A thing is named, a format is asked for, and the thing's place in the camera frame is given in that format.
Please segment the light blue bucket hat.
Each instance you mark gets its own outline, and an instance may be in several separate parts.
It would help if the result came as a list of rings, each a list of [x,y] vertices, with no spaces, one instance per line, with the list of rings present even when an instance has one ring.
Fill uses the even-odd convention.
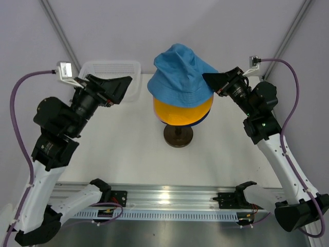
[[[217,73],[218,70],[191,48],[180,43],[173,44],[154,59],[154,65],[156,72],[147,88],[155,99],[175,107],[194,108],[213,95],[203,74]]]

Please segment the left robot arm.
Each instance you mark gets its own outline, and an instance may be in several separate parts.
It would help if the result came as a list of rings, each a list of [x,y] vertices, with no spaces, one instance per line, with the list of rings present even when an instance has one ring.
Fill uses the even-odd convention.
[[[48,97],[40,102],[33,121],[40,126],[32,154],[27,157],[31,173],[15,218],[16,242],[21,246],[47,243],[62,225],[83,209],[93,206],[118,206],[111,186],[101,179],[92,180],[84,189],[50,205],[51,193],[78,147],[77,138],[98,107],[119,104],[132,82],[130,76],[85,79],[59,75],[61,82],[75,88],[71,105]]]

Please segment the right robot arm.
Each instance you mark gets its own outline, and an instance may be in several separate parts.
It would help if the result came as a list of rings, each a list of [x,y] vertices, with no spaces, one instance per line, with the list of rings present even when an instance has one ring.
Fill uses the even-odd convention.
[[[254,204],[267,210],[287,232],[320,220],[328,210],[328,195],[319,193],[288,153],[283,129],[272,113],[278,103],[276,87],[266,81],[251,87],[239,67],[225,73],[204,73],[203,79],[215,93],[229,96],[246,114],[244,130],[269,161],[284,192],[281,199],[249,181],[235,188],[235,204],[241,208]]]

